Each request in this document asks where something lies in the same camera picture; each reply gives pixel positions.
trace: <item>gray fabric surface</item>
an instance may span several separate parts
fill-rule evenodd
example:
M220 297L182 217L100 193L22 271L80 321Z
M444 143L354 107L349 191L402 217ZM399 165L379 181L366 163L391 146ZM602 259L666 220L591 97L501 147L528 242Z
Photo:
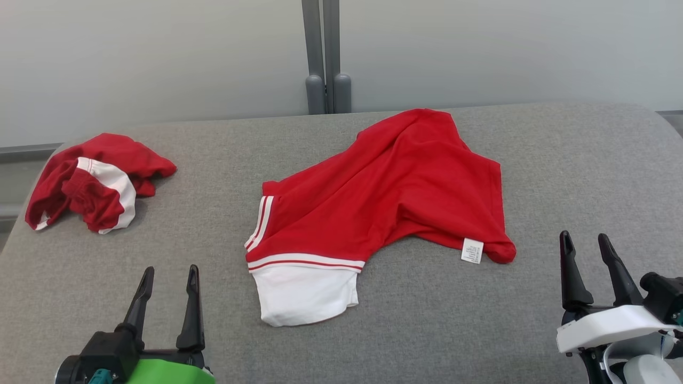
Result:
M0 256L0 383L49 383L67 355L126 313L156 267L144 340L171 347L190 263L199 265L206 357L219 383L582 383L557 352L558 236L567 229L596 302L613 301L597 236L635 277L683 271L683 139L632 105L451 109L472 151L502 164L509 265L407 238L358 279L360 304L323 323L259 319L242 247L265 180L347 148L392 113L185 122L124 130L178 166L137 201L125 230L91 233L75 215L35 233L17 223ZM680 365L674 364L679 373Z

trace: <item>clothing tag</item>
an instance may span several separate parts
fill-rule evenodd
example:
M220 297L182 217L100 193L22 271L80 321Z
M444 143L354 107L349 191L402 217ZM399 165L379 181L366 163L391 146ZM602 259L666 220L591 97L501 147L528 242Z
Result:
M462 256L460 259L479 264L482 261L484 244L481 241L465 238L462 242Z

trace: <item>white wall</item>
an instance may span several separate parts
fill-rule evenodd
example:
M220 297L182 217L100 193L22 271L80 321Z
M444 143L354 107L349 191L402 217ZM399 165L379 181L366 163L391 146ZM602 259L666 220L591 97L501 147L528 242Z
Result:
M538 100L683 109L680 0L341 0L353 111Z
M0 147L307 113L299 0L1 0Z

